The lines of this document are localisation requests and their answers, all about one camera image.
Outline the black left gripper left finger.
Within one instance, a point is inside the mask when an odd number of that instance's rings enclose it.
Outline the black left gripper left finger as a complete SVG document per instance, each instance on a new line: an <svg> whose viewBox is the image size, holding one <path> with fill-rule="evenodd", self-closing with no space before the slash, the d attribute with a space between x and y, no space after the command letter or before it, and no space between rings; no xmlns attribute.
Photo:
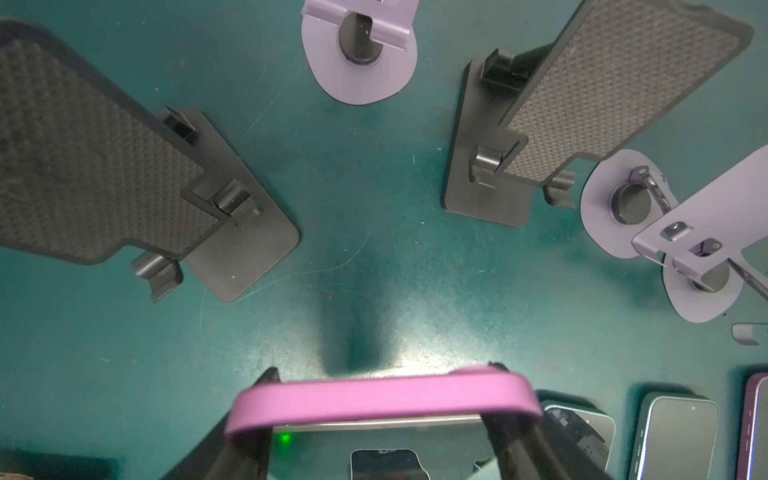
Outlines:
<svg viewBox="0 0 768 480"><path fill-rule="evenodd" d="M273 431L227 437L227 419L225 415L163 479L266 479Z"/></svg>

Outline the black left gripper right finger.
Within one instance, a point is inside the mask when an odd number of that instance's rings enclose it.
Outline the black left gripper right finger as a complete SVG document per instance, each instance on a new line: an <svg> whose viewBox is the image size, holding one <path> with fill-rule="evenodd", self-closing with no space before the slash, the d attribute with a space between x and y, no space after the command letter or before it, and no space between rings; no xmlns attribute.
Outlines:
<svg viewBox="0 0 768 480"><path fill-rule="evenodd" d="M523 406L515 411L482 413L489 442L503 479L607 479L601 468L570 441L543 413L530 382L501 363L482 367L484 373L513 377Z"/></svg>

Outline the purple edged black phone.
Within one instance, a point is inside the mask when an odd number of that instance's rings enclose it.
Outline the purple edged black phone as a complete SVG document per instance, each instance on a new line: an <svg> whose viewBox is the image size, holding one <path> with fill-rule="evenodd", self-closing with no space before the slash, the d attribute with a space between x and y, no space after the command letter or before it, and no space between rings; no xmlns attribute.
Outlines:
<svg viewBox="0 0 768 480"><path fill-rule="evenodd" d="M767 373L755 373L745 386L737 479L767 480Z"/></svg>

